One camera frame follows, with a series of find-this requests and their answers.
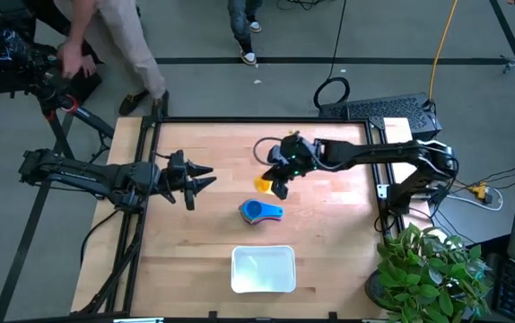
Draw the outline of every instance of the wooden tabletop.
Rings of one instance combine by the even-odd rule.
[[[411,139],[406,119],[386,119],[389,142]],[[118,120],[109,163],[133,160],[140,118]],[[312,172],[289,184],[281,201],[259,194],[253,179],[267,169],[254,160],[251,148],[264,136],[284,137],[299,130],[309,140],[327,138],[366,144],[361,125],[345,124],[164,124],[159,153],[183,149],[192,162],[214,167],[218,180],[196,198],[196,210],[187,211],[183,196],[171,205],[152,196],[146,215],[143,246],[135,285],[132,316],[325,319],[330,311],[339,318],[379,318],[384,311],[365,296],[363,284],[380,261],[373,230],[377,206],[371,167],[355,166],[338,174]],[[266,157],[272,143],[258,153]],[[157,164],[165,167],[165,160]],[[415,168],[393,166],[396,181]],[[252,226],[238,207],[256,198],[284,208],[281,222]],[[429,213],[426,203],[413,208]],[[99,202],[94,224],[112,211]],[[406,223],[429,225],[422,214],[409,214]],[[86,305],[112,269],[121,216],[101,226],[90,238],[80,273],[73,310]],[[236,246],[288,245],[295,251],[297,288],[291,293],[237,294],[231,289],[231,252]],[[120,290],[125,287],[122,279]],[[117,308],[123,293],[118,296]]]

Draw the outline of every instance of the yellow cable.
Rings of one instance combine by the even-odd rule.
[[[435,83],[435,71],[437,70],[437,63],[439,62],[439,56],[441,55],[441,51],[443,50],[443,44],[445,44],[445,38],[447,37],[447,31],[449,31],[449,26],[451,25],[451,21],[453,20],[453,14],[455,13],[455,8],[457,8],[458,0],[453,0],[453,7],[451,8],[451,12],[449,14],[449,19],[445,24],[445,31],[443,32],[443,37],[441,38],[441,43],[439,44],[439,48],[437,48],[437,55],[435,56],[435,60],[433,61],[433,70],[431,71],[431,80],[429,81],[429,100],[433,99],[433,84]]]

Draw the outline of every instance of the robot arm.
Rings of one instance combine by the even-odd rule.
[[[97,166],[64,158],[48,149],[24,154],[19,173],[21,181],[30,185],[57,181],[82,189],[95,196],[106,197],[116,208],[134,211],[146,196],[160,194],[176,203],[173,191],[182,191],[188,210],[194,210],[194,196],[215,181],[215,177],[188,179],[214,171],[184,161],[183,151],[168,157],[168,167],[160,170],[151,162]]]
[[[458,162],[452,149],[437,141],[413,140],[402,144],[355,145],[344,141],[316,139],[309,143],[299,133],[282,139],[267,156],[271,168],[262,176],[271,181],[272,192],[286,199],[289,180],[314,170],[338,172],[359,164],[408,162],[417,170],[399,184],[388,186],[389,209],[396,214],[408,212],[411,196],[433,193],[436,181],[449,182],[457,176]]]

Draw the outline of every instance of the yellow block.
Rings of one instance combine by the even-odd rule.
[[[273,195],[274,192],[272,192],[272,184],[273,181],[262,179],[261,176],[258,176],[254,179],[254,187],[256,187],[256,191],[259,193]]]

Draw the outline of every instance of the shoe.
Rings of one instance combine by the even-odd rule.
[[[168,104],[170,102],[170,93],[168,90],[159,99],[154,99],[152,102],[152,115],[163,117],[168,116]]]
[[[255,53],[244,53],[243,50],[240,51],[241,60],[247,65],[255,65],[258,62]]]
[[[256,53],[254,53],[250,44],[240,44],[240,56],[241,60],[247,65],[255,65],[258,62]]]
[[[261,25],[259,24],[259,22],[250,22],[249,29],[252,32],[261,32]]]
[[[255,15],[248,16],[247,18],[248,18],[249,29],[252,32],[260,32],[261,31],[261,25],[256,20],[256,16]]]
[[[140,104],[140,101],[143,100],[146,95],[148,95],[147,90],[143,90],[137,94],[128,94],[122,101],[122,104],[120,104],[120,109],[118,110],[120,116],[125,117],[132,113],[138,108],[138,104]]]

